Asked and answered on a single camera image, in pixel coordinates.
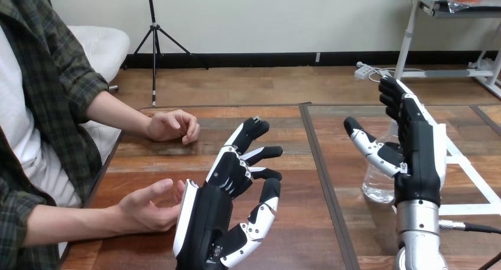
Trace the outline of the person's hand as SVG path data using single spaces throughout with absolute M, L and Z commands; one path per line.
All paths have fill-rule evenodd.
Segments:
M 153 200 L 165 195 L 172 187 L 174 187 L 175 205 L 157 207 Z M 117 233 L 128 235 L 169 230 L 180 215 L 184 188 L 185 184 L 181 180 L 174 184 L 173 180 L 168 178 L 125 196 L 114 207 Z
M 200 124 L 194 115 L 177 109 L 154 114 L 147 125 L 146 132 L 147 137 L 153 141 L 181 139 L 183 145 L 188 145 L 197 141 Z

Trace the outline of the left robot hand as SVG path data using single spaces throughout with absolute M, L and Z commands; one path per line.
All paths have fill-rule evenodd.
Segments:
M 177 269 L 230 269 L 262 243 L 278 210 L 282 175 L 256 163 L 280 157 L 283 149 L 248 148 L 268 131 L 260 117 L 246 119 L 221 147 L 203 185 L 186 180 L 173 243 Z M 259 203 L 247 221 L 230 228 L 233 200 L 255 179 L 264 180 Z

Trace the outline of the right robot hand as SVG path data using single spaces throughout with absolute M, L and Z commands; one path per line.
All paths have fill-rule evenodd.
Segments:
M 407 200 L 441 205 L 440 191 L 447 172 L 446 125 L 435 123 L 417 96 L 400 80 L 385 75 L 379 83 L 380 101 L 397 124 L 398 142 L 380 142 L 349 116 L 347 135 L 366 160 L 393 180 L 392 203 Z

